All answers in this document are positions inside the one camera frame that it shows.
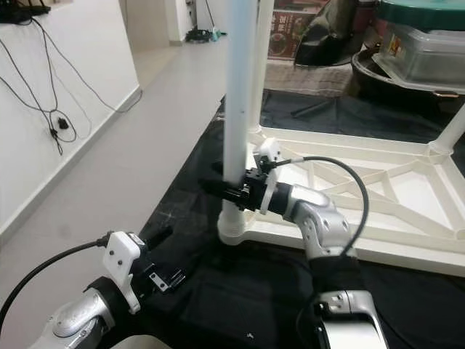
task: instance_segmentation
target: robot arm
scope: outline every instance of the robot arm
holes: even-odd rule
[[[246,170],[241,188],[214,180],[201,185],[240,209],[263,212],[266,201],[268,211],[299,226],[314,286],[307,309],[312,328],[306,340],[312,348],[388,348],[373,298],[363,286],[355,249],[341,256],[352,239],[344,216],[326,194],[270,181],[268,160],[256,162],[258,169]]]
[[[133,233],[111,233],[103,257],[109,277],[97,279],[81,298],[50,316],[29,349],[95,349],[122,316],[140,309],[145,297],[174,289],[185,279],[180,269],[160,269],[148,252],[148,245]]]

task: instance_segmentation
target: silver casing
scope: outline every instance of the silver casing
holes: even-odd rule
[[[87,289],[79,300],[51,316],[41,337],[29,349],[92,349],[115,321],[102,295]]]
[[[364,314],[369,319],[369,324],[373,326],[373,330],[376,332],[379,345],[377,348],[388,349],[388,344],[386,338],[384,337],[383,331],[381,329],[381,323],[379,321],[378,315],[376,313],[376,308],[373,302],[373,298],[368,291],[336,291],[336,292],[325,292],[322,293],[318,302],[324,302],[328,304],[328,310],[333,315],[338,314]],[[324,321],[323,323],[329,324],[331,321]],[[354,333],[353,342],[354,344],[361,344],[360,338],[356,337],[357,334]]]
[[[308,260],[338,256],[351,239],[349,224],[324,193],[294,185],[283,219],[300,228]],[[347,252],[356,257],[354,249]]]

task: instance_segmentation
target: box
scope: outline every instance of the box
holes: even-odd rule
[[[430,31],[389,23],[373,60],[400,86],[465,91],[465,32]]]
[[[303,11],[274,11],[271,24],[268,58],[293,60],[314,13]]]

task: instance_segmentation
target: green lid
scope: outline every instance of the green lid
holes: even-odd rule
[[[381,0],[377,17],[423,31],[465,31],[465,0]]]

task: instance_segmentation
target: gray floor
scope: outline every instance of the gray floor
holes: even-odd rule
[[[214,115],[225,93],[226,39],[184,45],[141,102],[97,141],[0,253],[0,302],[46,258],[103,235],[138,232]],[[27,348],[48,316],[104,273],[102,250],[45,270],[12,306],[0,348]],[[121,348],[155,348],[151,340]]]

